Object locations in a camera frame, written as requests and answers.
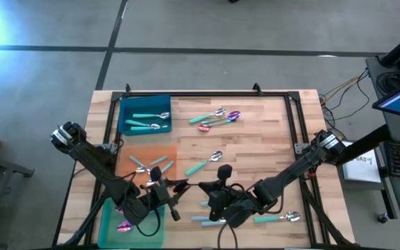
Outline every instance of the wheel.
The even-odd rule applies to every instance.
[[[378,222],[380,222],[382,224],[388,222],[389,219],[390,218],[388,218],[387,213],[378,214],[378,216],[377,216]]]

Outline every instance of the green plastic bin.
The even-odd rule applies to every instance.
[[[158,209],[160,214],[160,229],[151,237],[143,236],[134,226],[126,233],[117,232],[117,226],[120,225],[124,216],[115,210],[115,204],[111,198],[106,199],[101,216],[100,234],[98,236],[98,246],[101,248],[161,248],[165,241],[165,207]],[[157,229],[157,217],[154,211],[140,223],[140,229],[143,233],[151,234]]]

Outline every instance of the white paper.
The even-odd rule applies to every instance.
[[[352,142],[343,143],[345,146],[353,144]],[[351,162],[343,164],[342,168],[346,180],[381,182],[374,150],[368,151]]]

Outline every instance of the purple spoon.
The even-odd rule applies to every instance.
[[[214,122],[223,121],[223,120],[225,120],[225,119],[234,121],[234,120],[236,120],[241,114],[242,114],[242,113],[241,113],[240,111],[233,111],[233,112],[230,112],[230,113],[228,114],[228,117],[227,117],[227,118],[221,118],[221,119],[210,120],[210,121],[202,122],[202,124],[211,124],[211,123],[214,123]]]

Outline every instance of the blue plastic bin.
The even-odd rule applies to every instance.
[[[124,135],[151,135],[167,133],[172,130],[172,113],[168,119],[159,117],[132,118],[132,114],[154,114],[171,112],[171,97],[167,94],[153,97],[124,98],[119,103],[118,129]],[[150,129],[145,131],[132,131],[131,126],[125,121],[131,119],[145,124],[167,125],[167,128]]]

